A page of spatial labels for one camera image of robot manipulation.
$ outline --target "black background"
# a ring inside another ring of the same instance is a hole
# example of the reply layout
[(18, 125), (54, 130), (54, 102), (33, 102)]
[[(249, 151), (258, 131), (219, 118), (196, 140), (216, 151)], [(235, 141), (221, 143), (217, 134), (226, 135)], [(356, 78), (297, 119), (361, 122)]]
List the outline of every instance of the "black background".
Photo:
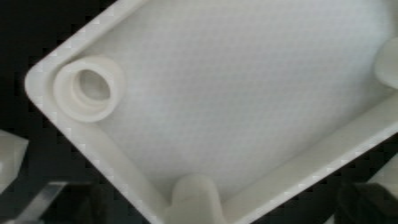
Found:
[[(0, 195), (0, 220), (15, 218), (49, 181), (91, 181), (107, 192), (111, 224), (146, 223), (134, 206), (29, 102), (33, 65), (112, 4), (111, 0), (0, 1), (0, 129), (31, 140), (20, 177)], [(343, 179), (365, 182), (393, 157), (393, 137), (256, 223), (324, 223)]]

